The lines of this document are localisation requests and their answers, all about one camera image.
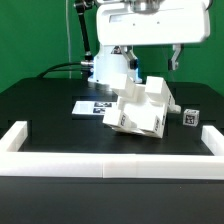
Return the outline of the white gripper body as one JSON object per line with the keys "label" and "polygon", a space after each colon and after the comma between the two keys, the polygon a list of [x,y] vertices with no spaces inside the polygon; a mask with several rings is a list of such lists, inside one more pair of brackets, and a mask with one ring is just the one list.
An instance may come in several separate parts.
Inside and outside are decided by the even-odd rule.
{"label": "white gripper body", "polygon": [[97,35],[102,45],[160,45],[204,41],[210,35],[211,0],[162,0],[155,11],[134,11],[129,2],[102,4]]}

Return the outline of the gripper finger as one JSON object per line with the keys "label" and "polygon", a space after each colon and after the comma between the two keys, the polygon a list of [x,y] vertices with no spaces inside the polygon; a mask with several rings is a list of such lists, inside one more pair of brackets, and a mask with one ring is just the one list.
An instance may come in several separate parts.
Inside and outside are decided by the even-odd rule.
{"label": "gripper finger", "polygon": [[132,46],[121,46],[121,65],[124,70],[136,70],[138,68],[138,59],[133,52]]}
{"label": "gripper finger", "polygon": [[178,69],[178,67],[179,67],[178,58],[181,55],[181,52],[183,51],[183,49],[184,49],[183,44],[174,44],[172,46],[173,55],[168,60],[168,70],[169,71],[175,71]]}

